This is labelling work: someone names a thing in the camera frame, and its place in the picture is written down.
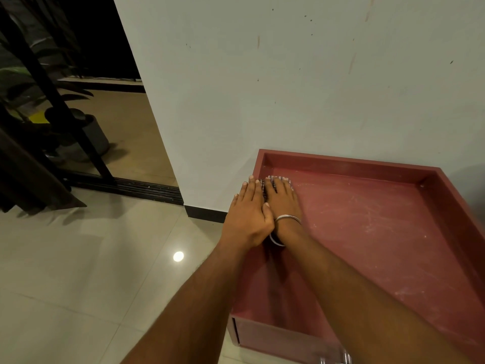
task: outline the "silver bracelet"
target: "silver bracelet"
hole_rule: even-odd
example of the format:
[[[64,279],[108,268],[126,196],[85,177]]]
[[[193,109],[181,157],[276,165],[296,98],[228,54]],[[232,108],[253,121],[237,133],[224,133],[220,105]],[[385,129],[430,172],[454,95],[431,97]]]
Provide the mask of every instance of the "silver bracelet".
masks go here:
[[[276,221],[281,220],[282,218],[292,218],[292,219],[294,219],[294,220],[298,221],[298,223],[299,223],[300,225],[302,224],[302,222],[300,221],[300,219],[299,219],[298,217],[292,216],[291,214],[282,214],[281,216],[278,216],[278,217],[276,218],[276,220],[275,220],[275,223],[276,223]],[[278,245],[278,246],[284,246],[283,244],[280,244],[280,243],[279,243],[279,242],[277,242],[275,239],[273,239],[273,237],[271,236],[271,234],[270,234],[270,240],[273,242],[273,244],[276,244],[276,245]]]

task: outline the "finger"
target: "finger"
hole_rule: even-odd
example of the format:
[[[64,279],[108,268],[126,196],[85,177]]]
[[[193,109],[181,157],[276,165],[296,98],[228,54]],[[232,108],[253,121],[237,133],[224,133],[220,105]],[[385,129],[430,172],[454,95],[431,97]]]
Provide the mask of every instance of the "finger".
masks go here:
[[[263,204],[263,215],[264,223],[268,225],[268,228],[271,226],[271,231],[273,231],[275,228],[275,218],[273,216],[273,212],[271,211],[270,205],[267,202]]]
[[[283,185],[283,182],[277,177],[275,177],[275,186],[276,186],[276,192],[278,194],[285,194],[286,193],[285,186]]]
[[[269,177],[264,179],[264,191],[266,192],[268,200],[270,200],[271,197],[276,193]]]
[[[246,194],[244,194],[244,201],[252,201],[254,196],[255,180],[254,176],[249,177],[249,184],[247,185]]]
[[[244,199],[244,195],[246,194],[247,189],[247,182],[244,182],[241,186],[241,190],[239,190],[238,202],[242,202]]]
[[[259,180],[256,180],[254,184],[255,184],[255,189],[254,189],[253,201],[258,202],[259,205],[263,205],[263,202],[264,202],[263,186]]]
[[[239,197],[239,194],[234,195],[231,205],[229,206],[229,210],[231,210],[231,208],[233,208],[236,205],[236,203],[238,202],[238,197]]]
[[[286,194],[290,194],[293,192],[292,186],[289,184],[288,178],[283,178],[283,185],[285,186]]]

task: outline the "person's left hand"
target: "person's left hand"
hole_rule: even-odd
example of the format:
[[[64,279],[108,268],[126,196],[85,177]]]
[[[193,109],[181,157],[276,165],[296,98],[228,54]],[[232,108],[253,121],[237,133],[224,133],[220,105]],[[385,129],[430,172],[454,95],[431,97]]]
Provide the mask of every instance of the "person's left hand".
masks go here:
[[[264,203],[259,180],[249,177],[249,183],[242,184],[234,198],[222,227],[221,241],[243,246],[247,249],[257,246],[275,228],[273,213]]]

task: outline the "forearm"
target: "forearm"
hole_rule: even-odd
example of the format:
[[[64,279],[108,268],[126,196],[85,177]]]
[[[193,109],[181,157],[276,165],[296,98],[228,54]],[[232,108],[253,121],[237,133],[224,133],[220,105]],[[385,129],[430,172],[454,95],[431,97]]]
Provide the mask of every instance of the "forearm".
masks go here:
[[[246,249],[220,241],[123,364],[215,364]]]
[[[280,239],[301,266],[325,316],[355,362],[469,363],[415,312],[311,239],[294,220]]]

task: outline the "floor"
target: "floor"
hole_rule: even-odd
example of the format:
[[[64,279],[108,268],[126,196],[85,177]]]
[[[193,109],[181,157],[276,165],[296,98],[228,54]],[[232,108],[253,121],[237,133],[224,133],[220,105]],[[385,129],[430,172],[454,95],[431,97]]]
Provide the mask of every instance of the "floor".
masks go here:
[[[115,177],[178,186],[145,93],[91,91],[88,100],[69,101],[71,108],[94,115],[111,144],[102,156]],[[61,90],[61,93],[72,93]],[[46,109],[50,104],[41,106]],[[98,175],[90,163],[67,161],[61,167]]]
[[[119,363],[221,233],[181,206],[73,193],[88,207],[0,214],[0,362]],[[241,362],[291,363],[238,348],[226,332],[219,363]]]

